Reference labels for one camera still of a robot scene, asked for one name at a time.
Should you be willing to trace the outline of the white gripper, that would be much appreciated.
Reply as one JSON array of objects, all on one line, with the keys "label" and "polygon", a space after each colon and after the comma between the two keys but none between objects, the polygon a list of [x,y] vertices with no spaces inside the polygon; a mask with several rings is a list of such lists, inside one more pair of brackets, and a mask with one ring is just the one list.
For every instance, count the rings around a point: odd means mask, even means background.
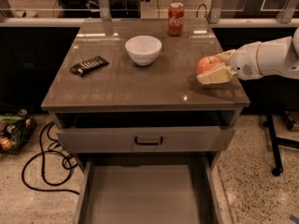
[{"label": "white gripper", "polygon": [[223,63],[216,65],[202,75],[196,74],[197,80],[203,85],[209,85],[230,82],[235,74],[242,80],[262,78],[263,75],[257,63],[260,46],[261,42],[254,42],[237,50],[230,49],[216,54],[216,57],[221,59]]}]

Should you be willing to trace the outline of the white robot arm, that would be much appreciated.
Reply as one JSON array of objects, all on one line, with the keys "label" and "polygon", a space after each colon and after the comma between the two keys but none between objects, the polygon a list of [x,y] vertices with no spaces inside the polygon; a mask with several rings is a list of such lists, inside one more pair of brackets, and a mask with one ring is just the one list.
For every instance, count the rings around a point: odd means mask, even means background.
[{"label": "white robot arm", "polygon": [[237,76],[242,80],[266,76],[299,78],[299,28],[293,36],[246,44],[202,58],[196,78],[202,85],[227,83]]}]

